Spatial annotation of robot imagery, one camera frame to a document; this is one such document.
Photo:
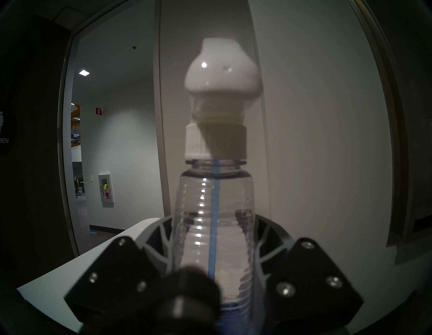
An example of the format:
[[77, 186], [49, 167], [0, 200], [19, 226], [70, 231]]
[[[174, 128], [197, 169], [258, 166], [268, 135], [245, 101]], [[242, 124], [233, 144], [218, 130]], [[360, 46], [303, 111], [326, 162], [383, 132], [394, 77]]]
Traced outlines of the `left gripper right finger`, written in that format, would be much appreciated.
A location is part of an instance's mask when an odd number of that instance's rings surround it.
[[349, 334], [363, 299], [318, 242], [255, 217], [251, 334]]

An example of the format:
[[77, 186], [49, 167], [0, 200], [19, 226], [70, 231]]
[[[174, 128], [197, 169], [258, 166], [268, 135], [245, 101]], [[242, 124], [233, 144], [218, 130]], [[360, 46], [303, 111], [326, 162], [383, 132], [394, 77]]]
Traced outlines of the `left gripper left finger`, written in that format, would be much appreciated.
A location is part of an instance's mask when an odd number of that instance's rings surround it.
[[83, 324], [79, 333], [178, 332], [171, 222], [158, 219], [136, 239], [116, 237], [75, 282], [64, 300]]

